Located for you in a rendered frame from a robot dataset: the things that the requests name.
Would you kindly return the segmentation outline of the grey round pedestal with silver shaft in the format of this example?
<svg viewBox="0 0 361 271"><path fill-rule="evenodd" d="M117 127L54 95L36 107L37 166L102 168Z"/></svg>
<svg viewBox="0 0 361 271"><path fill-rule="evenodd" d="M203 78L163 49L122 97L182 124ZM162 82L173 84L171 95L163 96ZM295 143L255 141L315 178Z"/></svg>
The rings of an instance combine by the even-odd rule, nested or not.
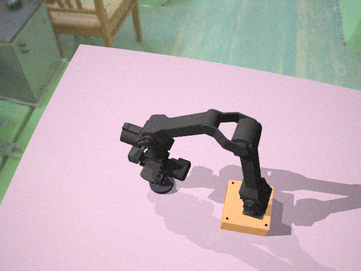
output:
<svg viewBox="0 0 361 271"><path fill-rule="evenodd" d="M162 184L158 183L152 184L150 183L150 188L157 194L165 194L168 193L174 186L174 178L166 177Z"/></svg>

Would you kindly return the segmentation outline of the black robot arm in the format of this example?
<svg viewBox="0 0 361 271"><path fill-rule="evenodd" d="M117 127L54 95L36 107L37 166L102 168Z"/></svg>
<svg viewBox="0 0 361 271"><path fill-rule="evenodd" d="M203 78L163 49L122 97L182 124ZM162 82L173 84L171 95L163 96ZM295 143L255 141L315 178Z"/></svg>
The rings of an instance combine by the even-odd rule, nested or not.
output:
<svg viewBox="0 0 361 271"><path fill-rule="evenodd" d="M218 129L222 122L236 122L231 140ZM243 202L243 215L262 220L271 197L272 188L261 177L258 146L262 126L255 118L240 112L222 112L209 109L206 112L169 118L153 114L143 127L125 122L120 141L141 148L147 146L149 155L163 157L174 143L174 137L207 134L214 137L220 146L240 157L243 181L239 188ZM140 175L152 184L165 180L166 165L147 159Z"/></svg>

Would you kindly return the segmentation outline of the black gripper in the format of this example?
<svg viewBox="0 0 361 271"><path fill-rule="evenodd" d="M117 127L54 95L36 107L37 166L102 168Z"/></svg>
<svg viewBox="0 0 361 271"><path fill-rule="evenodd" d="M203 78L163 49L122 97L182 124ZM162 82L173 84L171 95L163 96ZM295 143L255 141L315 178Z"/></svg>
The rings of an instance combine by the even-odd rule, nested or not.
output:
<svg viewBox="0 0 361 271"><path fill-rule="evenodd" d="M191 162L188 160L184 160L183 158L179 158L178 160L175 158L169 159L170 153L167 153L163 157L155 158L149 155L148 151L144 150L147 146L141 146L141 148L137 148L133 146L128 154L129 162L134 164L139 164L141 167L144 167L147 159L151 159L154 162L164 162L166 165L165 175L166 177L174 178L176 180L184 181L187 177L187 174L191 168Z"/></svg>

